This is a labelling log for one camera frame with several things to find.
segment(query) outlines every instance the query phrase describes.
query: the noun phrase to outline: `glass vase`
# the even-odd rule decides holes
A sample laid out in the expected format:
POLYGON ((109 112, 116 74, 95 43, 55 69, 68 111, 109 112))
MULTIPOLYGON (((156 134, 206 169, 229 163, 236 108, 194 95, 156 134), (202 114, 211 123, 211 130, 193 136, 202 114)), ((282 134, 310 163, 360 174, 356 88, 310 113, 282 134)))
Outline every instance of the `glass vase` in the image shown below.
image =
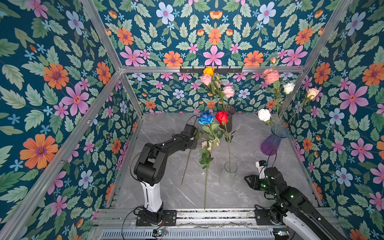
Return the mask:
POLYGON ((281 125, 276 124, 271 127, 271 135, 262 143, 260 149, 262 153, 267 156, 273 156, 279 149, 282 139, 287 138, 289 135, 288 129, 281 125))
MULTIPOLYGON (((233 106, 231 106, 231 105, 226 105, 226 106, 221 108, 221 111, 227 112, 227 116, 228 116, 228 122, 226 124, 227 132, 232 132, 232 115, 234 115, 235 112, 236 112, 235 108, 233 106)), ((220 128, 225 130, 225 126, 224 125, 220 124, 220 128)))
POLYGON ((237 173, 237 165, 234 162, 229 161, 224 164, 223 171, 220 174, 219 183, 223 187, 232 187, 235 183, 235 177, 237 173))

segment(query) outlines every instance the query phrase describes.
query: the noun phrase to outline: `diagonal metal bar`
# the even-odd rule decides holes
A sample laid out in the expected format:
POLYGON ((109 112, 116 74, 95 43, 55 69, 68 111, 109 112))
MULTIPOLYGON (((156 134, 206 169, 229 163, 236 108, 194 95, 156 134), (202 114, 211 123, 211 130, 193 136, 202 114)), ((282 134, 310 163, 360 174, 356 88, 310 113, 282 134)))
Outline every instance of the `diagonal metal bar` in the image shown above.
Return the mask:
MULTIPOLYGON (((219 66, 215 67, 217 70, 223 70, 225 73, 259 73, 266 69, 271 68, 270 66, 259 66, 259 67, 228 67, 219 66)), ((200 67, 128 67, 123 66, 121 71, 123 73, 203 73, 204 66, 200 67)), ((276 70, 281 73, 302 73, 304 66, 277 66, 276 70)))
POLYGON ((116 71, 119 71, 122 67, 122 64, 120 62, 119 56, 117 52, 115 51, 115 48, 111 42, 111 39, 107 35, 107 31, 105 30, 104 23, 101 20, 101 17, 97 11, 97 8, 93 2, 93 0, 82 0, 81 1, 89 19, 91 20, 97 34, 99 35, 100 41, 103 44, 109 58, 111 59, 111 62, 113 66, 115 67, 116 71))
POLYGON ((331 15, 331 17, 328 20, 327 25, 325 25, 324 31, 321 34, 318 42, 316 43, 316 46, 312 50, 310 56, 308 57, 306 63, 305 63, 305 69, 304 71, 298 76, 296 80, 296 86, 291 94, 287 96, 285 99, 283 105, 281 106, 280 114, 279 116, 282 118, 284 112, 287 110, 288 105, 291 103, 293 100, 294 96, 296 95, 297 91, 300 89, 301 84, 303 83, 305 77, 308 75, 310 72, 312 66, 316 62, 317 58, 319 57, 321 51, 327 44, 329 38, 331 37, 331 34, 339 24, 342 16, 345 14, 347 11, 347 8, 349 5, 352 3, 353 0, 340 0, 335 11, 331 15))
POLYGON ((40 203, 40 199, 45 196, 49 186, 55 180, 57 174, 59 174, 60 170, 63 168, 64 163, 70 157, 73 149, 75 149, 77 143, 81 140, 85 131, 89 127, 89 123, 95 118, 96 114, 103 106, 105 100, 109 96, 112 89, 116 86, 120 78, 121 73, 116 72, 111 77, 107 85, 104 86, 103 90, 97 96, 93 104, 83 115, 80 122, 68 136, 54 158, 45 168, 32 188, 29 190, 28 194, 24 197, 24 200, 15 210, 12 217, 3 226, 0 231, 0 239, 16 239, 18 233, 21 231, 21 228, 23 228, 32 213, 35 211, 37 205, 40 203))
POLYGON ((129 83, 129 80, 128 80, 128 77, 126 74, 123 74, 121 76, 121 82, 125 88, 125 90, 127 90, 127 94, 128 94, 128 97, 129 99, 131 100, 131 103, 133 105, 133 108, 135 109, 137 115, 139 116, 139 118, 142 118, 143 116, 143 111, 141 109, 141 106, 139 104, 139 100, 137 99, 136 97, 136 94, 135 92, 133 91, 133 87, 132 85, 129 83))

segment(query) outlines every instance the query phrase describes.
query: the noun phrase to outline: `wallpaper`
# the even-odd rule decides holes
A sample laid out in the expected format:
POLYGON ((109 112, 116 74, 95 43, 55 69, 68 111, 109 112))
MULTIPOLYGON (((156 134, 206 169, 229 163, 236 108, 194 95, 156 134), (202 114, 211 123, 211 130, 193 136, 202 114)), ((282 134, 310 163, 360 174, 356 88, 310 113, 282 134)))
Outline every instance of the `wallpaper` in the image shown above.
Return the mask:
POLYGON ((325 206, 353 240, 382 239, 384 6, 355 1, 289 108, 291 137, 325 206), (321 89, 301 106, 308 88, 321 89))
MULTIPOLYGON (((2 1, 0 26, 1 228, 114 69, 79 1, 2 1)), ((135 126, 121 83, 106 101, 19 239, 85 239, 135 126)))
MULTIPOLYGON (((265 66, 272 57, 279 59, 278 65, 295 66, 304 64, 337 3, 111 0, 103 2, 106 9, 96 6, 103 9, 100 16, 106 31, 126 66, 265 66)), ((321 54, 328 56, 329 50, 321 54)), ((286 83, 297 74, 281 76, 286 83)), ((217 110, 217 102, 196 74, 133 73, 129 77, 144 112, 217 110)), ((262 73, 221 77, 235 90, 229 103, 237 111, 257 112, 273 100, 262 73)))

